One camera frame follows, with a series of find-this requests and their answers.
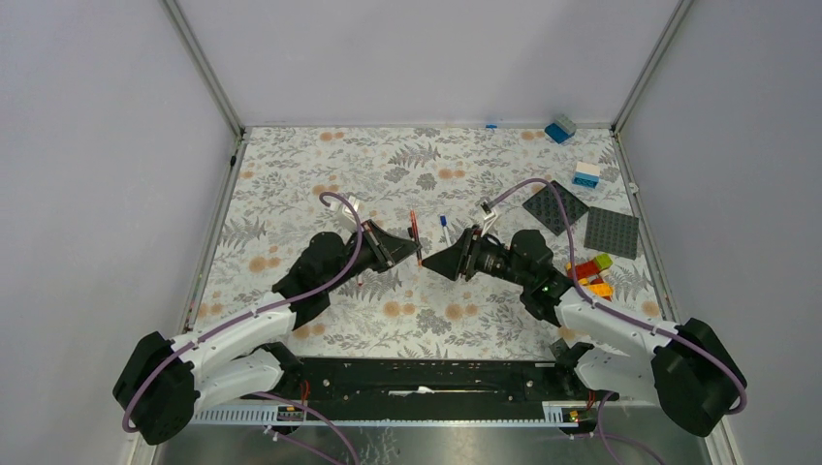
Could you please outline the blue grey lego brick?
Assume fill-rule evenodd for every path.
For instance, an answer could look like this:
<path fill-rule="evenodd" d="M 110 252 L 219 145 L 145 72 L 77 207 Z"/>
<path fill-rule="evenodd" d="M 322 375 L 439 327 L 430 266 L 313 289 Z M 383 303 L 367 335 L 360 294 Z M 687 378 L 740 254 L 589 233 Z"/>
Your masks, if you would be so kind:
<path fill-rule="evenodd" d="M 554 142 L 563 144 L 576 134 L 577 129 L 577 124 L 570 117 L 560 114 L 545 127 L 545 133 Z"/>

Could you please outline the dark green lego baseplate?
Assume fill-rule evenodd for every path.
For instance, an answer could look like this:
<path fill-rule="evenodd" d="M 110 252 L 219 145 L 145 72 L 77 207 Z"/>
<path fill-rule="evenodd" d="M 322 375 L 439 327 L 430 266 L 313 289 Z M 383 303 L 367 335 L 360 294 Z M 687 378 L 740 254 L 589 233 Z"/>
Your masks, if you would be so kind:
<path fill-rule="evenodd" d="M 552 181 L 551 184 L 560 196 L 568 224 L 574 225 L 588 213 L 589 206 L 558 182 Z M 540 189 L 527 199 L 522 204 L 522 207 L 554 235 L 560 235 L 566 232 L 566 225 L 562 220 L 559 202 L 553 195 L 551 188 L 544 187 Z"/>

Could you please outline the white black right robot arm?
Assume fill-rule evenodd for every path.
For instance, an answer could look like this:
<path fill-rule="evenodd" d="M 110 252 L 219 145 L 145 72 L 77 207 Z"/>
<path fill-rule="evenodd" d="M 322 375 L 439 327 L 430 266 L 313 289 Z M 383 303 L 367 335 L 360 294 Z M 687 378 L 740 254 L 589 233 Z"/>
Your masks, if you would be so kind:
<path fill-rule="evenodd" d="M 516 232 L 504 245 L 470 228 L 422 265 L 451 281 L 482 273 L 518 285 L 536 320 L 587 334 L 588 343 L 551 347 L 560 366 L 555 383 L 565 397 L 593 390 L 648 402 L 699 437 L 746 404 L 744 376 L 709 325 L 630 315 L 555 268 L 536 230 Z"/>

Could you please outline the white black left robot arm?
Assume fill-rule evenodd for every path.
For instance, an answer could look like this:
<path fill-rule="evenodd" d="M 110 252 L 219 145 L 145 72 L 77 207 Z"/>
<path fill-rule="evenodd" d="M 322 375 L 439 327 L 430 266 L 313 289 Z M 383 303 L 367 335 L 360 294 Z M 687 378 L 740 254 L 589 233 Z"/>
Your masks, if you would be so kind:
<path fill-rule="evenodd" d="M 373 221 L 343 240 L 319 232 L 287 274 L 243 310 L 172 338 L 154 331 L 131 353 L 112 389 L 123 426 L 150 445 L 169 441 L 201 411 L 258 391 L 287 398 L 300 388 L 298 361 L 278 338 L 330 305 L 330 293 L 366 270 L 385 272 L 414 256 L 411 238 Z"/>

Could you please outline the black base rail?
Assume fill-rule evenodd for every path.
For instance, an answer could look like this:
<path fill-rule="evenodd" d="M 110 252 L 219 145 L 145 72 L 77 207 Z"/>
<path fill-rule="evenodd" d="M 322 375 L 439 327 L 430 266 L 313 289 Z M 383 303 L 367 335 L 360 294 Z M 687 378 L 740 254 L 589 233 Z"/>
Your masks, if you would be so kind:
<path fill-rule="evenodd" d="M 537 420 L 546 403 L 592 407 L 605 393 L 553 362 L 305 357 L 271 394 L 331 420 Z"/>

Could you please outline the floral table mat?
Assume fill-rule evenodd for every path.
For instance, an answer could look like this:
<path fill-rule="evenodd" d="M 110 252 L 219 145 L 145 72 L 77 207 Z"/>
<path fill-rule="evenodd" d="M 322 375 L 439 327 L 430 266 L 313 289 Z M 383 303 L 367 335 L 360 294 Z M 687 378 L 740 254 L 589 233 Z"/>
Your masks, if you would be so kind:
<path fill-rule="evenodd" d="M 594 189 L 571 185 L 578 162 L 601 167 Z M 581 129 L 563 144 L 536 129 L 262 128 L 252 130 L 193 328 L 249 306 L 282 278 L 310 238 L 338 232 L 323 192 L 354 196 L 360 214 L 396 235 L 417 216 L 422 249 L 446 244 L 482 220 L 479 202 L 506 195 L 493 233 L 508 241 L 538 229 L 522 204 L 555 180 L 589 206 L 632 208 L 614 141 L 605 129 Z M 588 335 L 533 319 L 518 287 L 480 274 L 449 281 L 407 259 L 384 273 L 342 285 L 331 306 L 292 332 L 301 356 L 550 359 L 556 341 Z"/>

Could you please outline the colourful lego brick pile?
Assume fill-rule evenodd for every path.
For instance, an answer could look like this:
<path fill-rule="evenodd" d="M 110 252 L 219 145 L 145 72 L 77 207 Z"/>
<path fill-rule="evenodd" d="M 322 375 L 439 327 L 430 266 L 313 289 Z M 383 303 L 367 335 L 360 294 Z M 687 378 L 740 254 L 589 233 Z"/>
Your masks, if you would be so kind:
<path fill-rule="evenodd" d="M 608 254 L 599 254 L 593 259 L 572 265 L 565 265 L 566 274 L 572 277 L 576 273 L 579 283 L 595 295 L 611 300 L 614 296 L 614 288 L 606 281 L 610 274 L 613 260 Z"/>

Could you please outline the white marker blue end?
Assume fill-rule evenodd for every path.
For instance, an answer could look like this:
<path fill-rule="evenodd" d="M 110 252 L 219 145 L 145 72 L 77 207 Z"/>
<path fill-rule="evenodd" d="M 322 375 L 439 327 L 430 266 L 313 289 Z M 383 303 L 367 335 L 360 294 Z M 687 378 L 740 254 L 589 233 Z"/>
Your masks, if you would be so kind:
<path fill-rule="evenodd" d="M 450 236 L 450 231 L 449 231 L 446 216 L 445 215 L 440 215 L 439 216 L 439 221 L 440 221 L 440 225 L 441 225 L 441 229 L 442 229 L 442 233 L 443 233 L 444 242 L 445 242 L 446 246 L 451 246 L 452 245 L 452 239 L 451 239 L 451 236 Z"/>

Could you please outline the orange red pen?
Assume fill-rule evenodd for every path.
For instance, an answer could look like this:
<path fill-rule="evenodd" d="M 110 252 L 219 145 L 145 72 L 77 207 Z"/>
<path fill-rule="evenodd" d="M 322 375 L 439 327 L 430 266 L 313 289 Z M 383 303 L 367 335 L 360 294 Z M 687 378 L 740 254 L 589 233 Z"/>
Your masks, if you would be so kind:
<path fill-rule="evenodd" d="M 412 238 L 416 244 L 416 258 L 418 266 L 422 267 L 423 265 L 423 255 L 422 255 L 422 243 L 420 240 L 417 216 L 415 211 L 412 209 L 409 212 L 410 221 L 411 221 L 411 231 L 412 231 Z"/>

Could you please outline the white blue lego brick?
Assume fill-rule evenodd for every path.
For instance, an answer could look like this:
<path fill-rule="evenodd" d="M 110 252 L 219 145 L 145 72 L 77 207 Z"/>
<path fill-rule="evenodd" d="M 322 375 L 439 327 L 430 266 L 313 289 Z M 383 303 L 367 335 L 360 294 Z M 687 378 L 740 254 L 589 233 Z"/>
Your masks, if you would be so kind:
<path fill-rule="evenodd" d="M 575 166 L 572 183 L 594 189 L 600 182 L 601 167 L 587 162 L 578 162 Z"/>

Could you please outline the grey lego baseplate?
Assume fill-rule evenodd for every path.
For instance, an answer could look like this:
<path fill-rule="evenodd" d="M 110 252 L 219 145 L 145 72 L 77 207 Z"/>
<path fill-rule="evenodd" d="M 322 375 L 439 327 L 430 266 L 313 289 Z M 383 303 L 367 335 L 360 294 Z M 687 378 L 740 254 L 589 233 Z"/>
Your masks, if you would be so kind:
<path fill-rule="evenodd" d="M 638 217 L 594 206 L 588 210 L 585 248 L 636 260 L 638 242 Z"/>

